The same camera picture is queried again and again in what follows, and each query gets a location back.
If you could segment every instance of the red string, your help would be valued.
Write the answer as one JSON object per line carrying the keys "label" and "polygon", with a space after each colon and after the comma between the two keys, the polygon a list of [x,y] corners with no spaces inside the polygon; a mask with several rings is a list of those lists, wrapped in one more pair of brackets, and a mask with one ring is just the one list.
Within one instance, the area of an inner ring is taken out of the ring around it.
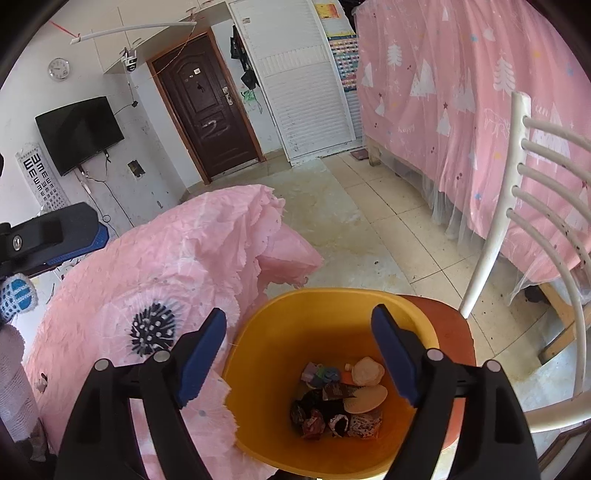
{"label": "red string", "polygon": [[66,32],[68,35],[71,35],[72,37],[78,37],[78,35],[74,35],[71,31],[66,30],[64,27],[62,27],[61,25],[58,25],[57,23],[55,23],[52,20],[49,20],[49,23],[52,24],[53,26],[59,28],[60,30]]}

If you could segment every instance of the wooden door frame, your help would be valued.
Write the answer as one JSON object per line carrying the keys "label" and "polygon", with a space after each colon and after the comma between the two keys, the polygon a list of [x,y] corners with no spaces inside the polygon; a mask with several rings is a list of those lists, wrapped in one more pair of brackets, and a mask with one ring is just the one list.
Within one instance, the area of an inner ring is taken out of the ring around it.
{"label": "wooden door frame", "polygon": [[193,143],[190,141],[189,136],[187,135],[187,132],[185,131],[183,124],[180,121],[180,117],[177,115],[177,112],[173,106],[173,103],[171,102],[170,98],[168,97],[168,93],[166,91],[166,88],[165,88],[164,84],[160,81],[160,78],[157,75],[157,70],[154,67],[154,62],[156,60],[158,60],[160,57],[181,47],[183,44],[185,44],[185,43],[188,44],[189,42],[192,42],[200,37],[207,37],[209,43],[212,46],[212,49],[213,49],[213,51],[216,55],[216,58],[217,58],[217,62],[220,64],[220,67],[222,69],[222,74],[223,74],[224,78],[226,79],[226,83],[228,84],[228,88],[230,89],[230,92],[232,93],[232,97],[234,98],[234,103],[238,107],[238,111],[240,112],[242,120],[244,121],[244,124],[246,125],[246,129],[248,130],[248,135],[251,137],[252,143],[255,147],[258,161],[263,162],[266,160],[266,158],[262,153],[261,145],[258,142],[258,138],[256,137],[255,131],[252,128],[252,124],[248,118],[248,115],[246,114],[246,110],[245,110],[244,105],[242,103],[242,96],[238,93],[238,90],[236,89],[236,85],[234,85],[234,80],[232,79],[232,75],[230,74],[230,70],[228,69],[228,65],[226,65],[226,62],[222,57],[222,53],[220,52],[220,50],[217,46],[216,37],[213,34],[213,30],[210,27],[206,31],[195,32],[191,35],[191,37],[187,41],[182,41],[178,44],[175,44],[175,45],[168,47],[165,50],[159,52],[154,57],[150,58],[147,61],[147,64],[148,64],[148,68],[150,69],[150,75],[152,75],[152,78],[154,79],[154,83],[156,84],[156,88],[158,89],[158,92],[159,92],[160,96],[162,97],[162,101],[164,102],[164,104],[166,106],[166,110],[168,110],[168,114],[170,115],[170,118],[173,120],[173,124],[176,127],[178,134],[181,137],[181,140],[183,141],[185,148],[187,148],[187,151],[189,152],[189,155],[191,156],[191,159],[193,160],[193,163],[195,164],[197,171],[201,175],[203,183],[205,185],[209,185],[212,182],[212,179],[207,175],[205,167],[204,167],[203,163],[201,162],[201,159],[199,158],[199,154],[197,153],[197,150],[195,149]]}

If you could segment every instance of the brown door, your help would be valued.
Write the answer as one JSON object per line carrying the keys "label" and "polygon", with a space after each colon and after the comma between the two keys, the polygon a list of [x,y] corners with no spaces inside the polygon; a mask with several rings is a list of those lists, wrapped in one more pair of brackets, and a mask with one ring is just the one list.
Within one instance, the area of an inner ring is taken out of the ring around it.
{"label": "brown door", "polygon": [[153,65],[162,70],[160,82],[211,179],[258,155],[209,36],[191,40],[179,54],[180,49]]}

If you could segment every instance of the brown chair seat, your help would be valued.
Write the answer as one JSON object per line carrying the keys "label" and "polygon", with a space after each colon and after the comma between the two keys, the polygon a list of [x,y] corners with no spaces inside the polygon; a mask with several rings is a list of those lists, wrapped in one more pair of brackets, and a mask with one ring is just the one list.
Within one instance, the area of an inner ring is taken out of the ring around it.
{"label": "brown chair seat", "polygon": [[[468,322],[460,312],[438,300],[412,295],[400,296],[414,303],[427,316],[435,329],[439,348],[443,353],[457,364],[476,365],[474,340]],[[464,398],[454,400],[443,448],[449,447],[460,436],[465,403]]]}

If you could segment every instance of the plastic bin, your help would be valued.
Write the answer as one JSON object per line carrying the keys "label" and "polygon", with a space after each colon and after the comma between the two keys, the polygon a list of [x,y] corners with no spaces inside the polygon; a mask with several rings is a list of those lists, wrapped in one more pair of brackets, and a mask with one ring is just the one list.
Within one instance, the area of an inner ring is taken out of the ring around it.
{"label": "plastic bin", "polygon": [[323,479],[362,479],[385,472],[414,415],[388,373],[388,398],[377,439],[304,440],[289,409],[308,362],[343,368],[364,356],[382,362],[372,336],[371,311],[387,306],[398,324],[426,348],[439,347],[425,315],[402,297],[374,290],[305,288],[272,299],[248,321],[230,353],[224,378],[232,387],[226,405],[236,417],[236,445],[282,470]]}

